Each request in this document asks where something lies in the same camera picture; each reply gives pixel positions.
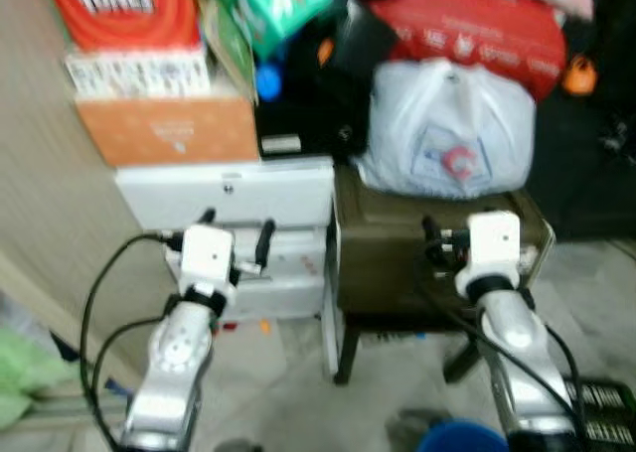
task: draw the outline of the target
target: orange cardboard box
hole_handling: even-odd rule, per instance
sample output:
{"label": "orange cardboard box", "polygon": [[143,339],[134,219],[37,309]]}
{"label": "orange cardboard box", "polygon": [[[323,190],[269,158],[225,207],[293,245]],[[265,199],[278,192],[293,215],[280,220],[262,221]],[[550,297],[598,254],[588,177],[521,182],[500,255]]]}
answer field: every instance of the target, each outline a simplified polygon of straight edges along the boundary
{"label": "orange cardboard box", "polygon": [[111,166],[258,159],[251,103],[242,97],[77,100]]}

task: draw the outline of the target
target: stool leg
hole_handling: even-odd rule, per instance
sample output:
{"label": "stool leg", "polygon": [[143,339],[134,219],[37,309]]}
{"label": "stool leg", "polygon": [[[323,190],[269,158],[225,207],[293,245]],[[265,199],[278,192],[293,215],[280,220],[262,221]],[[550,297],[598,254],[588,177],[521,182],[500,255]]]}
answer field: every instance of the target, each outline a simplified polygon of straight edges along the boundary
{"label": "stool leg", "polygon": [[360,330],[345,326],[345,337],[342,344],[342,352],[338,361],[338,372],[334,375],[335,385],[347,385],[351,376],[351,369],[354,366],[358,341],[360,340]]}
{"label": "stool leg", "polygon": [[480,358],[477,343],[469,340],[457,356],[444,363],[444,379],[447,383],[460,382],[479,362]]}

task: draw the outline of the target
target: green cloth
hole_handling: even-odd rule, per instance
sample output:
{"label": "green cloth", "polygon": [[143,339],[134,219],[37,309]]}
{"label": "green cloth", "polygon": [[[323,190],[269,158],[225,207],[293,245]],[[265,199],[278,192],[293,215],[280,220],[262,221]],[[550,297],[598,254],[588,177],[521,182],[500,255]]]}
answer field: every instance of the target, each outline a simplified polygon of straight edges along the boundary
{"label": "green cloth", "polygon": [[29,340],[0,328],[0,429],[29,408],[30,394],[77,377],[77,369]]}

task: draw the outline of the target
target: beige wall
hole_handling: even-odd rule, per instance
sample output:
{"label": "beige wall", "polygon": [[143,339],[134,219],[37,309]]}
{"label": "beige wall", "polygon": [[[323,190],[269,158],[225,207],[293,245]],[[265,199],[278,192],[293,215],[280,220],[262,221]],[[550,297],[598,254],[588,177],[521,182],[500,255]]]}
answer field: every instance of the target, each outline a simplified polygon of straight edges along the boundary
{"label": "beige wall", "polygon": [[[0,0],[0,287],[77,345],[89,285],[138,226],[73,109],[53,10],[50,0]],[[96,301],[97,339],[161,311],[173,289],[158,247],[136,248]],[[126,382],[144,335],[110,362]]]}

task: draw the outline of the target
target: blue bottle cap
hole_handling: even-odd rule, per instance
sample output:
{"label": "blue bottle cap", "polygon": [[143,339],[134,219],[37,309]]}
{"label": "blue bottle cap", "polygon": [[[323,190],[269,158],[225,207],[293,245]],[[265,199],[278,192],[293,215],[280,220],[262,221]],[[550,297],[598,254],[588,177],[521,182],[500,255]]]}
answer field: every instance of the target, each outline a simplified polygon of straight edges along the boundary
{"label": "blue bottle cap", "polygon": [[263,101],[274,101],[282,90],[282,76],[275,65],[264,64],[256,70],[256,90]]}

